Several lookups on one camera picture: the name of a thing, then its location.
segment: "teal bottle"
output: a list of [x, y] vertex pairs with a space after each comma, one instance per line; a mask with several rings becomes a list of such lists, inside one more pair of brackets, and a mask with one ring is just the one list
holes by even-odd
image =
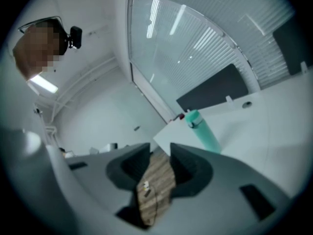
[[221, 153], [222, 149], [219, 142], [199, 111], [192, 110], [186, 114], [185, 119], [188, 126], [194, 131], [206, 150], [218, 154]]

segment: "white desk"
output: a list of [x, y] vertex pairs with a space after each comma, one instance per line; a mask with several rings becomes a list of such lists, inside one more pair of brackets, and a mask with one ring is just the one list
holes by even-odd
[[[200, 110], [222, 146], [222, 155], [263, 173], [289, 196], [303, 186], [312, 164], [313, 72], [258, 93]], [[246, 109], [242, 104], [250, 101]], [[155, 137], [170, 155], [170, 143], [204, 149], [185, 120], [170, 122]]]

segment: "window blinds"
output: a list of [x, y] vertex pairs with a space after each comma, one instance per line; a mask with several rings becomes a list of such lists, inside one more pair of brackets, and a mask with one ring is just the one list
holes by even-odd
[[[251, 63], [261, 88], [266, 88], [289, 76], [283, 55], [272, 36], [273, 31], [294, 14], [294, 9], [287, 0], [171, 1], [185, 4], [195, 9], [226, 32]], [[169, 14], [169, 11], [165, 12], [164, 8], [162, 8], [162, 11], [164, 12], [164, 16], [173, 17], [173, 15]], [[173, 23], [170, 18], [168, 19], [168, 23]], [[180, 26], [180, 29], [183, 27], [185, 34], [196, 34], [197, 32], [195, 32], [193, 27], [202, 34], [208, 30], [207, 28], [201, 28], [196, 21], [187, 22], [185, 26]], [[154, 34], [158, 34], [160, 31], [162, 29], [155, 29]], [[183, 39], [181, 41], [181, 44], [185, 44], [186, 42]], [[166, 53], [168, 50], [162, 47], [162, 51]]]
[[229, 64], [237, 67], [250, 92], [257, 90], [254, 74], [247, 72], [233, 43], [186, 5], [131, 0], [129, 14], [131, 62], [174, 113], [182, 112], [179, 97]]

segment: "headset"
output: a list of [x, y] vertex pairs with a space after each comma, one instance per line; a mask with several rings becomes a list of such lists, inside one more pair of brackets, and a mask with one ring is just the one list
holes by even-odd
[[[61, 17], [59, 16], [53, 16], [53, 17], [48, 17], [48, 18], [42, 18], [42, 19], [38, 19], [38, 20], [35, 20], [35, 21], [32, 21], [30, 23], [26, 23], [24, 24], [23, 26], [19, 27], [18, 30], [21, 32], [21, 33], [25, 33], [24, 29], [32, 26], [32, 25], [35, 25], [37, 23], [40, 23], [40, 22], [44, 22], [44, 21], [47, 21], [49, 19], [55, 19], [59, 22], [60, 26], [62, 27], [62, 29], [64, 30], [64, 26], [63, 26], [63, 22], [62, 22], [62, 19]], [[70, 34], [67, 34], [67, 41], [68, 41], [68, 47], [69, 48], [75, 48], [75, 49], [79, 49], [81, 46], [82, 46], [82, 29], [77, 27], [77, 26], [73, 26], [71, 29], [70, 29]]]

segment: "ceiling light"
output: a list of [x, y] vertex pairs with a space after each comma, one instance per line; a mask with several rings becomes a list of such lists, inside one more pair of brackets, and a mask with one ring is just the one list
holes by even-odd
[[150, 14], [151, 24], [148, 26], [147, 38], [152, 38], [153, 30], [154, 30], [154, 27], [156, 24], [159, 2], [160, 2], [159, 0], [153, 0], [152, 1], [151, 14]]
[[253, 24], [255, 25], [255, 27], [262, 33], [263, 36], [265, 36], [265, 32], [261, 29], [261, 27], [255, 22], [255, 20], [252, 19], [251, 16], [249, 16], [248, 14], [246, 14], [246, 16], [251, 20], [251, 22], [253, 22]]
[[151, 79], [150, 79], [150, 83], [152, 83], [152, 80], [153, 80], [154, 77], [155, 77], [155, 74], [153, 73], [153, 74], [152, 74], [152, 77], [151, 77]]
[[184, 5], [184, 4], [180, 7], [180, 10], [179, 10], [179, 12], [177, 14], [177, 17], [175, 19], [175, 22], [173, 24], [173, 27], [172, 27], [172, 29], [170, 31], [170, 35], [173, 35], [175, 33], [175, 30], [176, 30], [176, 28], [177, 28], [177, 26], [178, 26], [178, 24], [179, 24], [179, 22], [181, 20], [181, 17], [182, 17], [182, 14], [185, 11], [185, 8], [186, 8], [186, 5]]
[[30, 81], [43, 87], [44, 89], [46, 89], [47, 91], [50, 91], [51, 93], [56, 93], [58, 90], [58, 87], [56, 87], [54, 84], [51, 84], [49, 81], [45, 80], [40, 75], [33, 77], [32, 79], [30, 79]]

